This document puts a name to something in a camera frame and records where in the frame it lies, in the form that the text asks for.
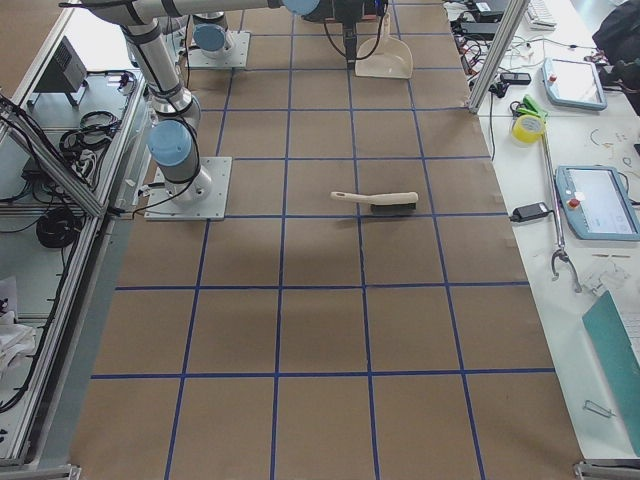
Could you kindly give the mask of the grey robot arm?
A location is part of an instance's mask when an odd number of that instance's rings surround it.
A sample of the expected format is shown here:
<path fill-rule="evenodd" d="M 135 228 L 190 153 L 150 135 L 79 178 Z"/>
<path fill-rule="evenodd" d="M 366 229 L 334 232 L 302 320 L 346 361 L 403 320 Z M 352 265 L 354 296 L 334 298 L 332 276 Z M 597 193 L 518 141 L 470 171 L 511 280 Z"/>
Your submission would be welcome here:
<path fill-rule="evenodd" d="M 164 176 L 168 200 L 189 204 L 206 198 L 211 175 L 202 166 L 197 143 L 201 108 L 180 79 L 164 41 L 161 18 L 180 18 L 218 11 L 286 7 L 304 15 L 316 1 L 76 1 L 61 2 L 61 8 L 83 8 L 97 18 L 117 25 L 140 68 L 152 96 L 159 124 L 152 128 L 147 145 Z"/>
<path fill-rule="evenodd" d="M 306 15 L 313 12 L 320 4 L 313 0 L 268 1 L 269 8 L 285 7 L 292 14 Z M 235 48 L 234 40 L 224 11 L 200 13 L 192 16 L 192 40 L 205 56 L 218 59 L 230 54 Z"/>

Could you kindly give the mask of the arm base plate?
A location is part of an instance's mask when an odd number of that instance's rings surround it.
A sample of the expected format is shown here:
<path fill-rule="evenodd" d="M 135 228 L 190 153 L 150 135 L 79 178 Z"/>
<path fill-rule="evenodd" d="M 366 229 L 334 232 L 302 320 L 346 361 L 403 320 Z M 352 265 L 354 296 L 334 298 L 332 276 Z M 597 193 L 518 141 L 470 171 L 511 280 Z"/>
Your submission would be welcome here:
<path fill-rule="evenodd" d="M 149 221 L 220 221 L 225 218 L 232 170 L 231 157 L 201 157 L 200 173 L 184 192 L 184 186 L 167 184 L 159 167 L 150 192 L 151 206 L 144 210 Z"/>
<path fill-rule="evenodd" d="M 247 31 L 220 30 L 199 25 L 188 50 L 193 69 L 245 68 L 251 34 Z"/>

